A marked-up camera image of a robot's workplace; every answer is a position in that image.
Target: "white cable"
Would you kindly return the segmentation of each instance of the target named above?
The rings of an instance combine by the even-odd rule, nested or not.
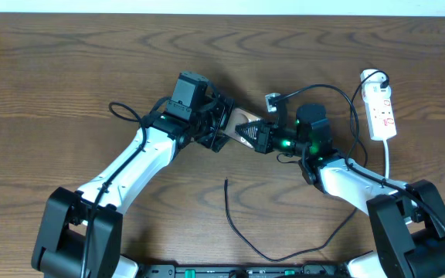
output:
[[[387,139],[382,140],[384,143],[384,157],[386,158],[386,170],[384,176],[389,178],[389,147],[387,146]]]

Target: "wood grain surface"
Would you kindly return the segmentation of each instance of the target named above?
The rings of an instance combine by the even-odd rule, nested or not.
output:
[[[187,69],[264,114],[265,94],[312,83],[351,96],[371,67],[392,81],[392,177],[432,181],[445,201],[445,19],[0,14],[0,277],[42,276],[30,257],[47,198],[58,186],[89,181],[133,138],[136,126],[110,115],[110,101],[147,113]],[[302,103],[326,106],[335,145],[346,150],[347,103],[315,90],[290,111]],[[369,140],[363,102],[356,103],[369,167],[382,172],[382,143]],[[362,161],[359,150],[355,158]],[[319,246],[352,210],[274,154],[235,141],[218,154],[192,144],[135,200],[122,252],[140,262],[267,263],[227,224],[226,177],[234,222],[268,256]],[[284,264],[374,248],[369,219],[357,214],[328,248]]]

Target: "power cord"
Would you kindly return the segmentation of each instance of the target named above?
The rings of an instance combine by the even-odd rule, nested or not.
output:
[[[301,255],[301,254],[305,254],[305,253],[310,253],[310,252],[314,252],[314,251],[318,251],[320,249],[325,248],[330,242],[331,240],[334,238],[334,236],[336,236],[336,234],[339,232],[339,230],[346,225],[346,223],[348,223],[348,221],[353,218],[353,216],[355,215],[357,208],[355,208],[353,210],[352,213],[350,213],[350,215],[348,215],[348,217],[346,217],[345,220],[343,220],[343,222],[341,224],[339,224],[339,226],[332,232],[332,234],[329,236],[329,238],[324,242],[324,244],[322,244],[319,247],[315,247],[315,248],[310,248],[310,249],[306,249],[306,250],[302,250],[296,253],[293,253],[291,255],[279,258],[279,259],[272,259],[266,255],[264,255],[261,251],[259,251],[252,243],[250,243],[250,241],[248,241],[248,239],[245,238],[244,235],[241,234],[241,232],[239,232],[238,228],[235,227],[235,224],[233,223],[233,220],[231,219],[231,214],[229,213],[229,204],[228,204],[228,179],[226,179],[224,181],[224,204],[226,207],[226,217],[228,219],[228,223],[229,226],[231,227],[231,229],[253,250],[255,251],[255,253],[257,253],[259,256],[261,256],[262,258],[268,260],[269,262],[272,263],[278,263],[278,262],[282,262],[284,260],[287,259],[291,259],[295,256]]]
[[[367,76],[367,77],[366,77],[366,78],[365,78],[365,79],[358,85],[358,87],[357,87],[357,89],[356,89],[356,91],[355,91],[355,94],[353,95],[352,100],[354,100],[354,98],[355,98],[355,96],[356,96],[356,93],[359,91],[359,88],[362,87],[362,84],[363,84],[363,83],[364,83],[370,76],[372,76],[373,74],[375,74],[375,73],[377,73],[377,72],[379,72],[379,73],[384,73],[383,71],[379,70],[379,71],[376,71],[376,72],[370,74],[369,76]],[[387,87],[387,86],[389,85],[389,76],[388,76],[386,73],[384,73],[384,74],[387,76],[387,78],[386,78],[386,81],[382,82],[381,87]],[[406,197],[409,198],[411,201],[415,202],[416,205],[417,205],[419,208],[421,208],[423,211],[425,211],[425,213],[427,213],[427,214],[431,217],[431,219],[435,222],[435,224],[437,224],[439,227],[441,227],[441,229],[443,230],[443,232],[444,232],[444,234],[445,234],[445,225],[444,225],[443,222],[440,220],[439,216],[435,213],[435,211],[432,210],[431,207],[429,207],[425,202],[419,200],[417,197],[415,197],[413,194],[409,193],[407,190],[405,190],[405,189],[403,189],[403,188],[400,188],[400,187],[398,187],[398,186],[395,186],[395,185],[393,185],[393,184],[390,184],[390,183],[388,183],[385,179],[383,179],[383,180],[379,180],[378,178],[375,178],[375,177],[372,177],[372,176],[370,176],[370,175],[367,175],[367,174],[365,174],[365,173],[363,173],[363,172],[357,170],[356,168],[354,168],[354,167],[353,167],[353,164],[349,164],[349,158],[350,158],[350,155],[351,155],[352,151],[355,149],[356,144],[359,142],[360,129],[359,129],[359,124],[358,124],[358,114],[357,114],[357,112],[356,112],[355,105],[353,105],[352,100],[350,100],[349,97],[348,97],[343,91],[341,91],[340,89],[338,89],[337,87],[332,86],[332,85],[327,85],[327,84],[315,84],[315,85],[306,86],[305,88],[299,89],[299,90],[297,90],[297,91],[295,91],[295,92],[293,92],[293,93],[291,93],[291,94],[288,94],[288,95],[286,95],[286,96],[277,97],[277,100],[275,100],[272,104],[274,105],[274,104],[277,103],[277,102],[280,102],[280,101],[282,101],[282,100],[286,100],[286,99],[288,99],[288,98],[290,98],[290,97],[293,97],[293,96],[295,96],[295,95],[297,95],[297,94],[299,94],[299,93],[301,93],[301,92],[304,92],[304,91],[306,91],[306,90],[313,89],[313,88],[316,88],[316,87],[330,88],[330,89],[333,89],[333,90],[337,91],[338,93],[340,93],[340,94],[346,99],[346,101],[348,102],[348,104],[349,104],[349,106],[350,106],[350,119],[351,119],[351,115],[353,115],[353,117],[354,117],[354,119],[355,119],[356,130],[354,130],[354,128],[352,128],[352,131],[354,131],[354,137],[355,137],[355,140],[353,141],[353,144],[352,144],[351,148],[349,149],[349,151],[348,151],[348,153],[346,154],[346,157],[345,157],[345,163],[346,163],[347,168],[348,168],[349,170],[352,170],[352,171],[354,171],[355,173],[361,175],[361,176],[364,177],[364,178],[368,178],[368,179],[370,179],[370,180],[372,180],[372,181],[375,181],[375,182],[379,183],[380,185],[384,185],[384,186],[386,186],[386,187],[388,187],[388,188],[397,190],[400,194],[406,196]],[[228,216],[228,215],[229,215],[229,214],[228,214],[228,210],[227,210],[227,202],[226,202],[226,216]],[[236,234],[238,234],[238,236],[239,236],[240,238],[242,238],[243,241],[246,241],[246,239],[244,239],[244,237],[241,236],[241,234],[239,234],[238,232],[236,232]],[[246,244],[248,244],[250,247],[252,247],[252,249],[253,249],[254,251],[258,251],[258,250],[255,249],[255,247],[251,246],[251,244],[250,244],[248,241],[246,241]]]
[[[384,159],[386,160],[386,169],[384,170],[384,177],[389,178],[389,146],[387,145],[387,139],[382,140],[384,143]]]
[[[152,107],[151,112],[157,111],[159,109],[159,107],[162,106],[162,104],[164,104],[166,101],[171,100],[171,97],[161,97]]]
[[[166,101],[165,98],[160,99],[158,101],[158,103],[160,103],[158,105],[158,107],[160,107],[165,101]],[[132,119],[132,118],[121,116],[120,114],[116,113],[116,111],[114,111],[114,109],[113,109],[114,106],[123,107],[124,109],[128,110],[135,118]],[[90,240],[91,240],[91,237],[92,237],[93,221],[95,220],[95,218],[97,216],[96,215],[97,214],[97,207],[99,206],[100,199],[102,198],[104,193],[107,193],[107,189],[109,188],[109,186],[111,185],[113,180],[137,156],[137,154],[139,154],[144,149],[144,146],[147,143],[147,130],[145,129],[144,125],[142,124],[142,119],[137,114],[137,112],[135,112],[135,110],[131,109],[126,104],[118,103],[118,102],[114,102],[113,101],[113,102],[109,103],[109,111],[114,116],[119,117],[122,120],[127,120],[127,121],[131,121],[131,122],[137,122],[138,125],[139,125],[139,128],[141,128],[141,130],[142,130],[142,142],[138,145],[138,148],[135,150],[135,152],[133,154],[131,154],[131,156],[129,158],[127,158],[127,160],[125,160],[123,162],[123,164],[118,169],[116,169],[116,171],[114,171],[113,174],[102,184],[102,187],[100,188],[99,193],[97,194],[97,197],[96,197],[95,201],[92,204],[92,209],[90,211],[90,220],[88,222],[87,230],[85,232],[85,245],[83,247],[82,267],[81,267],[81,271],[80,271],[80,277],[81,278],[86,278],[87,277],[87,261],[88,261],[88,258],[89,258],[89,248],[90,248]]]
[[[304,92],[305,90],[309,90],[309,89],[313,89],[313,88],[317,88],[317,87],[324,87],[324,88],[328,88],[328,89],[333,89],[333,90],[335,90],[335,91],[337,91],[338,93],[340,93],[345,99],[346,99],[346,101],[348,101],[348,103],[350,104],[350,107],[353,107],[353,104],[352,104],[352,102],[350,101],[350,99],[349,99],[349,97],[348,97],[348,95],[346,95],[346,93],[345,92],[343,92],[342,90],[340,90],[339,88],[337,88],[336,86],[332,86],[332,85],[327,85],[327,84],[315,84],[315,85],[311,85],[311,86],[307,86],[307,87],[305,87],[305,88],[302,88],[302,89],[299,89],[298,91],[295,91],[294,93],[291,93],[291,94],[289,94],[289,95],[286,95],[286,96],[282,96],[282,97],[280,97],[275,103],[277,103],[277,102],[280,102],[280,101],[282,101],[282,100],[286,100],[286,99],[288,99],[288,98],[290,98],[290,97],[292,97],[292,96],[295,96],[295,95],[297,95],[297,94],[299,94],[299,93],[301,93],[301,92]],[[355,119],[356,119],[356,127],[358,126],[358,115],[356,114],[356,110],[354,110],[353,111],[353,113],[354,113],[354,115],[355,115]],[[352,122],[351,122],[351,129],[352,129],[352,131],[355,129],[355,127],[353,127],[353,125],[352,125]],[[368,157],[369,157],[369,155],[368,155],[368,153],[367,153],[367,150],[365,149],[365,147],[363,147],[363,151],[365,152],[365,162],[364,162],[364,167],[367,165],[367,162],[368,162]],[[297,164],[297,163],[300,163],[299,161],[288,161],[288,162],[285,162],[285,161],[282,161],[282,160],[280,160],[280,156],[281,155],[285,155],[285,156],[287,156],[287,157],[290,157],[289,155],[287,155],[287,154],[284,154],[284,153],[281,153],[281,154],[278,154],[277,156],[276,156],[276,159],[280,162],[280,163],[284,163],[284,164]],[[235,227],[235,225],[234,225],[234,223],[233,223],[233,221],[232,221],[232,219],[231,219],[231,215],[230,215],[230,213],[229,213],[229,205],[228,205],[228,180],[226,179],[225,180],[225,182],[224,182],[224,202],[225,202],[225,204],[226,204],[226,217],[227,217],[227,219],[228,219],[228,223],[229,223],[229,226],[231,227],[231,229],[253,250],[253,251],[255,251],[255,253],[257,253],[259,256],[261,256],[262,258],[264,258],[264,259],[266,259],[266,260],[268,260],[268,261],[270,261],[270,262],[274,262],[274,263],[278,263],[278,262],[282,262],[282,261],[284,261],[284,260],[286,260],[286,259],[290,259],[290,258],[293,258],[293,257],[295,257],[295,256],[298,256],[298,255],[301,255],[301,254],[305,254],[305,253],[309,253],[309,252],[313,252],[313,251],[318,251],[318,250],[320,250],[320,249],[323,249],[323,248],[325,248],[328,244],[329,244],[329,242],[334,238],[334,236],[339,232],[339,230],[343,227],[343,226],[345,226],[346,225],[346,223],[348,223],[349,222],[349,220],[351,219],[351,218],[353,218],[353,216],[355,215],[355,213],[358,211],[358,209],[357,208],[355,208],[355,209],[353,209],[353,211],[352,211],[352,213],[348,216],[348,217],[346,217],[346,219],[345,220],[343,220],[343,222],[333,231],[333,233],[329,236],[329,238],[328,238],[328,240],[326,240],[326,242],[323,244],[323,245],[321,245],[321,246],[319,246],[319,247],[316,247],[316,248],[312,248],[312,249],[306,249],[306,250],[303,250],[303,251],[300,251],[300,252],[296,252],[296,253],[294,253],[294,254],[291,254],[291,255],[289,255],[289,256],[285,256],[285,257],[283,257],[283,258],[280,258],[280,259],[272,259],[272,258],[270,258],[270,257],[268,257],[268,256],[266,256],[266,255],[264,255],[261,251],[259,251],[255,246],[253,246],[253,244],[252,243],[250,243],[249,241],[248,241],[248,239],[246,239],[245,238],[245,236],[243,236],[242,234],[241,234],[241,232],[239,232],[239,230]]]

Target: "plug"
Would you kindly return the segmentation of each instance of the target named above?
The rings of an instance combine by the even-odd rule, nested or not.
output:
[[[275,105],[275,103],[272,103],[272,99],[280,96],[280,93],[269,93],[268,95],[266,95],[266,105],[267,105],[267,112],[269,113],[276,113],[277,112],[277,107]]]
[[[364,70],[360,75],[361,80],[376,70]],[[374,141],[384,141],[396,136],[391,94],[389,78],[384,73],[374,74],[362,84],[362,98],[365,102],[370,138]]]

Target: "green led light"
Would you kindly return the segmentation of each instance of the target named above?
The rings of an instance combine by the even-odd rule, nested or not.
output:
[[[317,154],[318,153],[318,147],[315,144],[312,144],[310,146],[310,154]]]

